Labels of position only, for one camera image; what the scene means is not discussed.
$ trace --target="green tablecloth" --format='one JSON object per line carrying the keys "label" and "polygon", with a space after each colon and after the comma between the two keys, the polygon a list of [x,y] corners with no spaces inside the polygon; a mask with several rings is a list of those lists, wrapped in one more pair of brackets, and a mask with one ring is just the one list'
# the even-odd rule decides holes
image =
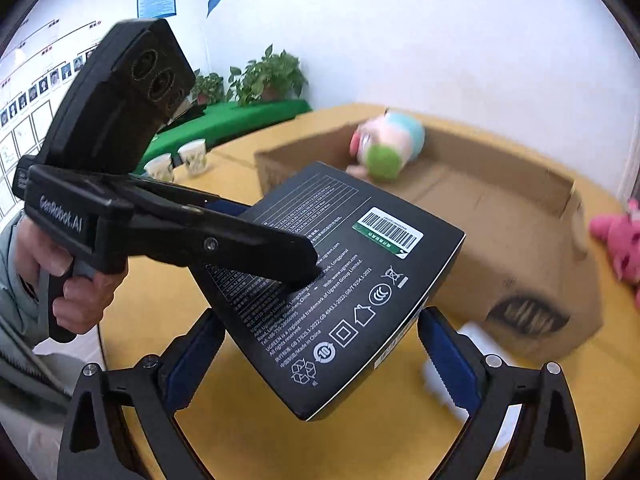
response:
{"label": "green tablecloth", "polygon": [[138,167],[142,174],[144,165],[163,153],[171,153],[175,159],[178,148],[195,139],[205,139],[207,149],[241,137],[245,134],[289,121],[296,115],[310,112],[311,107],[302,99],[253,104],[239,107],[236,102],[219,103],[206,108],[204,116],[158,135],[151,141]]}

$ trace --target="flower pot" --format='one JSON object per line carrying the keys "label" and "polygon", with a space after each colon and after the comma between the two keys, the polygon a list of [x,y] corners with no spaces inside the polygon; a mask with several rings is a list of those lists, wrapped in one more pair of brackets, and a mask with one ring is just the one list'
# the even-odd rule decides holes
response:
{"label": "flower pot", "polygon": [[273,86],[267,86],[260,95],[260,100],[265,103],[271,103],[273,101],[281,101],[282,95]]}

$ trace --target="pink stuffed animal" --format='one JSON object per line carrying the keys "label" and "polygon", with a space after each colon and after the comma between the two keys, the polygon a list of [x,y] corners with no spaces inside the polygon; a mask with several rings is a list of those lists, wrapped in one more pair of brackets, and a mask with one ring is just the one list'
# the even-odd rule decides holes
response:
{"label": "pink stuffed animal", "polygon": [[[625,215],[599,215],[589,223],[591,236],[606,242],[611,265],[618,280],[640,285],[640,211],[638,201],[630,200]],[[640,290],[636,290],[640,309]]]}

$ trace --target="wall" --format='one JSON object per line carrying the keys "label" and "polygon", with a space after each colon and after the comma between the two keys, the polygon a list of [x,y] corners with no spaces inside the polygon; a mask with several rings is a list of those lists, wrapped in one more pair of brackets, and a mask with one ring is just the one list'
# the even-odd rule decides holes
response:
{"label": "wall", "polygon": [[222,0],[206,33],[224,74],[272,42],[300,56],[315,108],[464,121],[613,193],[638,170],[640,60],[600,0]]}
{"label": "wall", "polygon": [[[206,70],[207,49],[202,27],[207,9],[201,1],[176,0],[177,15],[167,20],[190,65]],[[76,75],[74,60],[80,57],[84,62],[86,52],[95,47],[114,23],[136,17],[136,0],[40,0],[30,12],[0,60],[0,114],[14,101],[18,103],[23,93],[27,94],[28,101],[25,108],[17,110],[16,117],[0,126],[0,217],[14,212],[14,202],[7,189],[13,166],[18,156],[38,149],[52,115]],[[67,63],[71,76],[63,80],[60,69]],[[58,72],[56,85],[49,75],[52,71]],[[42,80],[46,80],[47,90],[30,102],[29,88]],[[33,129],[36,129],[35,136],[32,136]],[[31,146],[26,140],[29,136]]]}

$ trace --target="potted plant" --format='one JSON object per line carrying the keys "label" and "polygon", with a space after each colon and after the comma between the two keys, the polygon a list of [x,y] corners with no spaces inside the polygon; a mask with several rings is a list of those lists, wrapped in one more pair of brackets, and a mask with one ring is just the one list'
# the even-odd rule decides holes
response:
{"label": "potted plant", "polygon": [[244,72],[236,66],[232,66],[230,72],[226,98],[231,101],[235,97],[241,106],[256,101],[277,101],[291,92],[300,97],[304,85],[308,84],[300,70],[300,60],[286,50],[274,54],[273,45],[260,61],[249,61]]}
{"label": "potted plant", "polygon": [[226,100],[222,76],[215,72],[200,75],[200,69],[194,70],[193,74],[196,76],[196,83],[193,85],[191,95],[199,105],[214,105]]}

